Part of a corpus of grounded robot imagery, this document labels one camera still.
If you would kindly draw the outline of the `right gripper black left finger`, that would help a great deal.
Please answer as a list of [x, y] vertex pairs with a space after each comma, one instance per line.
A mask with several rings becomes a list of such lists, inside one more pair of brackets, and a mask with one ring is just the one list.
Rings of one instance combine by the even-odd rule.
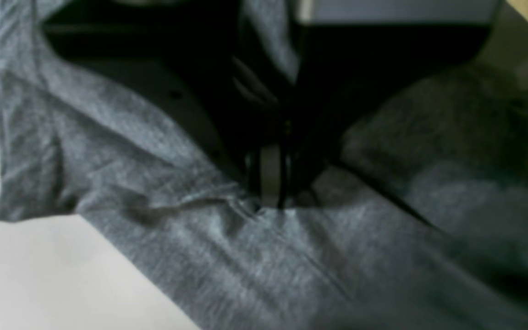
[[286, 198], [281, 137], [292, 84], [247, 0], [70, 0], [42, 32], [63, 60], [169, 115], [265, 207]]

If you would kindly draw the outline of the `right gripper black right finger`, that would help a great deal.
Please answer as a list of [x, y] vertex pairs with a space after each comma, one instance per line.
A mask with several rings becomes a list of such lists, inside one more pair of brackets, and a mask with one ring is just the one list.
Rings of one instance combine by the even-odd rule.
[[292, 23], [300, 63], [284, 110], [277, 205], [312, 181], [356, 119], [421, 78], [471, 61], [491, 31], [490, 23]]

